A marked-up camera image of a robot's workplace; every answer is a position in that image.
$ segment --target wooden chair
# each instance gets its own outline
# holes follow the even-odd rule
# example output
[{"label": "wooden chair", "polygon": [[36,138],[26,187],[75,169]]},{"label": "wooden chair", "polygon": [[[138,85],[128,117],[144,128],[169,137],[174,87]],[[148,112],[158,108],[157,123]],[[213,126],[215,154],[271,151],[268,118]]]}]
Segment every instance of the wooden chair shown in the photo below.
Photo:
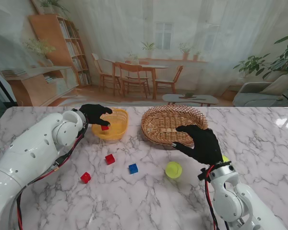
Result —
[{"label": "wooden chair", "polygon": [[158,90],[158,84],[164,84],[164,85],[170,85],[169,88],[172,88],[173,93],[176,93],[176,89],[175,89],[175,83],[178,81],[178,78],[180,76],[180,73],[183,69],[183,66],[178,66],[177,67],[177,73],[174,77],[173,81],[169,81],[169,80],[157,80],[156,79],[156,90]]},{"label": "wooden chair", "polygon": [[[127,61],[125,61],[125,63],[131,64],[131,61],[127,60]],[[139,61],[139,65],[149,65],[149,62],[148,62],[148,61]],[[141,80],[146,80],[146,84],[147,84],[147,88],[148,88],[148,94],[150,95],[149,84],[148,84],[148,77],[147,77],[147,71],[145,71],[145,75],[146,75],[145,78],[140,78],[140,79],[141,79]],[[133,79],[133,80],[138,79],[138,78],[130,77],[130,76],[129,76],[129,73],[128,73],[128,76],[126,76],[126,77],[127,77],[128,79]],[[129,93],[129,84],[127,85],[127,93]]]},{"label": "wooden chair", "polygon": [[105,81],[106,82],[111,82],[113,84],[113,94],[115,95],[115,84],[117,84],[117,89],[119,90],[119,94],[120,94],[120,77],[119,76],[115,76],[115,82],[113,82],[113,76],[108,74],[108,73],[104,73],[100,67],[99,64],[99,57],[97,54],[92,53],[92,57],[94,60],[94,64],[97,68],[97,71],[100,75],[100,79],[99,79],[99,91],[100,91],[100,87],[101,87],[101,82],[102,84],[102,90],[105,90]]},{"label": "wooden chair", "polygon": [[[121,90],[123,95],[125,96],[125,84],[133,84],[133,85],[139,85],[140,91],[142,94],[145,93],[145,97],[147,98],[147,93],[146,93],[146,80],[142,80],[140,78],[140,71],[142,71],[143,67],[140,65],[131,65],[127,63],[122,63],[122,62],[116,62],[115,63],[117,67],[120,68],[120,85],[121,85]],[[137,73],[137,78],[134,79],[129,79],[127,77],[124,77],[122,75],[122,70],[128,71],[128,72],[136,72]]]}]

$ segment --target black glove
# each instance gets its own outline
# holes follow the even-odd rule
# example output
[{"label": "black glove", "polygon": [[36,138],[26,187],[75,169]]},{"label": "black glove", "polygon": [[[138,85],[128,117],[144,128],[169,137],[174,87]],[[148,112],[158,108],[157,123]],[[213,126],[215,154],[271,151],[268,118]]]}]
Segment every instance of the black glove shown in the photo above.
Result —
[{"label": "black glove", "polygon": [[214,165],[223,162],[218,140],[211,129],[202,130],[198,126],[189,125],[179,126],[176,130],[189,134],[193,139],[194,148],[191,149],[179,142],[173,142],[173,147],[202,164]]},{"label": "black glove", "polygon": [[110,108],[103,107],[99,104],[84,104],[81,106],[79,111],[81,111],[85,115],[85,117],[88,119],[88,123],[90,124],[98,124],[101,126],[110,125],[109,121],[104,121],[100,119],[101,115],[105,113],[112,113],[112,110]]}]

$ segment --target blue cube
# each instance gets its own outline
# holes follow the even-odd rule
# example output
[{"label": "blue cube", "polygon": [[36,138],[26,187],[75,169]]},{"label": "blue cube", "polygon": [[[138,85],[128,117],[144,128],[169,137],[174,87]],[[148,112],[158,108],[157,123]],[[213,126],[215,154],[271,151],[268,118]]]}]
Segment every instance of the blue cube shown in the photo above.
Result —
[{"label": "blue cube", "polygon": [[130,174],[134,174],[136,172],[138,172],[138,167],[136,166],[136,164],[131,164],[129,165],[129,171],[130,171]]}]

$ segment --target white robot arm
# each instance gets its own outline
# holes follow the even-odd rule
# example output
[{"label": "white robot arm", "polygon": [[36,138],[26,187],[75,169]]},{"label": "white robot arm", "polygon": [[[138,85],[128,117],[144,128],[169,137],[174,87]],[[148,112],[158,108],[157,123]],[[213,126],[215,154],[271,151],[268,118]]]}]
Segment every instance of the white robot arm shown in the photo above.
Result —
[{"label": "white robot arm", "polygon": [[80,111],[50,114],[12,142],[0,160],[0,217],[24,187],[56,167],[60,149],[72,145],[85,125]]},{"label": "white robot arm", "polygon": [[[282,222],[246,184],[231,164],[222,163],[209,174],[215,190],[213,207],[230,230],[286,230]],[[232,186],[225,188],[225,183]]]}]

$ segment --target yellow basket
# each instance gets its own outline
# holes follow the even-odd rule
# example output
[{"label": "yellow basket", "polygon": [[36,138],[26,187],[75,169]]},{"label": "yellow basket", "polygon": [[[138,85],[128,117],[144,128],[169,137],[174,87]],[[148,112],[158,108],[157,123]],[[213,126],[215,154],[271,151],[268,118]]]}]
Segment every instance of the yellow basket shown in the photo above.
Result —
[{"label": "yellow basket", "polygon": [[111,126],[108,130],[101,130],[100,125],[92,125],[92,132],[103,140],[119,140],[128,127],[128,113],[123,109],[113,109],[112,114],[103,114],[100,118],[109,121]]}]

